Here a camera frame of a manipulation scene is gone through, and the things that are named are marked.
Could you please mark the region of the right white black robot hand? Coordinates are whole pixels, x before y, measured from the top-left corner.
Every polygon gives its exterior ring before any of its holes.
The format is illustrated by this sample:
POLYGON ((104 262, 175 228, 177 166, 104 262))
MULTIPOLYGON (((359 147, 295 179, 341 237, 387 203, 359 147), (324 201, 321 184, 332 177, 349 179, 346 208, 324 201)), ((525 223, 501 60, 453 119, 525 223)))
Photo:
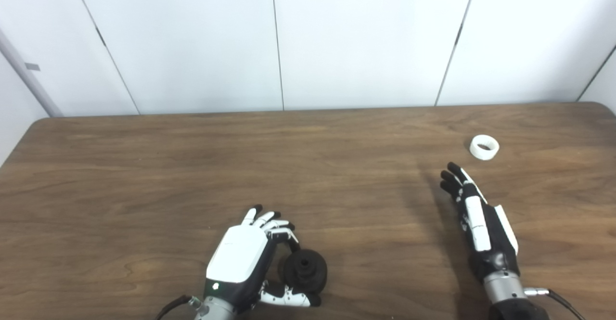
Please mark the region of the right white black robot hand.
POLYGON ((440 176, 440 187, 451 196, 469 245, 469 267, 475 278, 482 282, 500 271, 521 276, 517 239, 502 206, 489 204, 471 176, 454 162, 440 176))

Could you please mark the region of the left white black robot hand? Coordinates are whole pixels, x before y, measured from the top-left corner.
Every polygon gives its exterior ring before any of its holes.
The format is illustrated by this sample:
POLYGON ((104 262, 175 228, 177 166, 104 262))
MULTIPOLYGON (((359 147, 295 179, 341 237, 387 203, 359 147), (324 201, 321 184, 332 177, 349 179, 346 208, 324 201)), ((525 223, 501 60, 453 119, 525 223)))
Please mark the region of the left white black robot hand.
POLYGON ((242 314, 259 302, 290 307, 319 307, 321 298, 298 287, 284 285, 281 295, 266 291, 266 275, 277 247, 291 252, 301 247, 295 226, 280 212, 262 212, 261 204, 249 208, 239 224, 231 226, 218 244, 206 269, 205 301, 222 301, 232 314, 242 314))

